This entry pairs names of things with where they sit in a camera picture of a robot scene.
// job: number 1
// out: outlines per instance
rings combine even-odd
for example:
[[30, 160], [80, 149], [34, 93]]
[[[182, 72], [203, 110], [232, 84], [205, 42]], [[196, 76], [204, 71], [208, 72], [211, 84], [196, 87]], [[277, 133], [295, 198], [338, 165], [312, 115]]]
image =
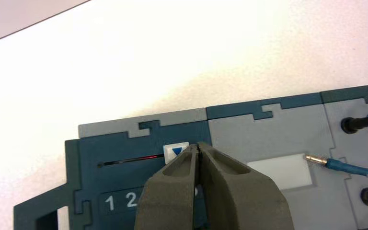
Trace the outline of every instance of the number 1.
[[105, 203], [109, 202], [109, 209], [111, 211], [114, 210], [114, 198], [110, 195], [107, 200], [105, 200]]

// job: printed number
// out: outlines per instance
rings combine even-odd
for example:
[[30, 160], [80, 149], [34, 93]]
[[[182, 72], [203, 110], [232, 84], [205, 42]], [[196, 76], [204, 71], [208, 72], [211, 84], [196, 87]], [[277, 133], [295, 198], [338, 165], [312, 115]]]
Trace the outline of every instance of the printed number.
[[135, 199], [136, 199], [136, 194], [135, 193], [130, 192], [130, 193], [126, 194], [126, 198], [130, 199], [129, 203], [127, 204], [127, 207], [136, 207], [137, 206], [137, 204], [133, 204], [133, 201], [135, 201]]
[[114, 198], [110, 195], [107, 200], [105, 200], [105, 203], [109, 202], [109, 209], [111, 211], [114, 210]]

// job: white label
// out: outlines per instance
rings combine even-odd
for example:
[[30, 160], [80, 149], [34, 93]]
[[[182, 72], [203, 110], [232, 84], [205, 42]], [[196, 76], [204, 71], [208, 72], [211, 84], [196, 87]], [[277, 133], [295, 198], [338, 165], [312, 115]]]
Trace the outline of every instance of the white label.
[[252, 169], [272, 178], [280, 190], [312, 184], [305, 154], [276, 157], [247, 163]]

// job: white background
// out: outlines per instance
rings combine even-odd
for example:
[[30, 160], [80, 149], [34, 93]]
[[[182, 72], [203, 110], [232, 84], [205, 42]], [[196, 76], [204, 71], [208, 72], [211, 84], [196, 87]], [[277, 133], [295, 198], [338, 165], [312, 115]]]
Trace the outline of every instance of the white background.
[[368, 84], [368, 0], [92, 0], [0, 40], [0, 230], [77, 125]]

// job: blue triangle label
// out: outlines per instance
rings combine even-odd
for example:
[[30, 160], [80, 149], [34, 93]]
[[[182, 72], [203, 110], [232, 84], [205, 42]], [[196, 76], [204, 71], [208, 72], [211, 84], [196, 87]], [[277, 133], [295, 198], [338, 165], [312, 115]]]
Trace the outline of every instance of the blue triangle label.
[[176, 154], [176, 155], [178, 155], [178, 154], [180, 154], [180, 152], [181, 152], [181, 150], [183, 149], [183, 147], [179, 147], [179, 148], [173, 148], [172, 149], [172, 151]]

